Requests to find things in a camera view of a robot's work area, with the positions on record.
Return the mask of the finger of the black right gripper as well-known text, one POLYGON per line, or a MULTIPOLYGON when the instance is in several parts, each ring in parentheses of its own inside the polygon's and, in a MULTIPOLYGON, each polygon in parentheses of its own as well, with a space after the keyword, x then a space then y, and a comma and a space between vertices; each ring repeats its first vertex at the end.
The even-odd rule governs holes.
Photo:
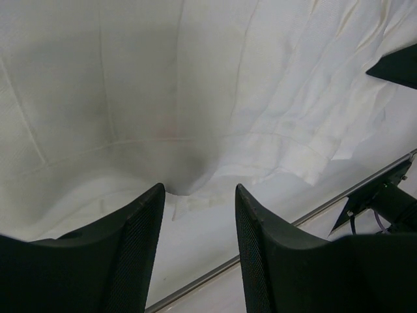
POLYGON ((366 74, 374 78, 416 89, 417 44, 381 57, 366 74))

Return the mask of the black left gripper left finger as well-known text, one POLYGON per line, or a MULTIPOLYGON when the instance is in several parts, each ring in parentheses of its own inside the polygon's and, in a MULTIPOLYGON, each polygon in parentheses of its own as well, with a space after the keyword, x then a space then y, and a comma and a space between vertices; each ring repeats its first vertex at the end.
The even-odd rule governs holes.
POLYGON ((2 312, 143 312, 165 188, 56 239, 1 237, 2 312))

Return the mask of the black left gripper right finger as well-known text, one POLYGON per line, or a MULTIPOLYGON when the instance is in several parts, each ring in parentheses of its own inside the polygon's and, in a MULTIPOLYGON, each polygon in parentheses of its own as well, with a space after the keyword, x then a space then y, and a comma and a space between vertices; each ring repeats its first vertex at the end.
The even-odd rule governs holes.
POLYGON ((416 236, 348 235, 326 241, 235 190, 248 312, 415 312, 416 236))

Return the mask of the white pleated skirt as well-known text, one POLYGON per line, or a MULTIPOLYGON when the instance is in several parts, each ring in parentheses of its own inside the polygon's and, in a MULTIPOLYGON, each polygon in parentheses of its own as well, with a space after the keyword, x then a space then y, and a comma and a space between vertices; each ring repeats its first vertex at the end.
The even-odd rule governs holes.
POLYGON ((415 1, 2 1, 1 233, 161 182, 176 215, 315 184, 376 128, 415 1))

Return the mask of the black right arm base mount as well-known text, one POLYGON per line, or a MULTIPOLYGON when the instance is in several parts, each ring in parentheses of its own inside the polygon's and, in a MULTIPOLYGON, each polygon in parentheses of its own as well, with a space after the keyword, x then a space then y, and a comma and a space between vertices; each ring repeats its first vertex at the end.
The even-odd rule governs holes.
POLYGON ((335 231, 349 223, 355 230, 355 218, 371 209, 379 218, 391 223, 389 233, 415 233, 416 198, 399 188, 411 166, 411 159, 404 160, 348 193, 348 201, 332 229, 335 231))

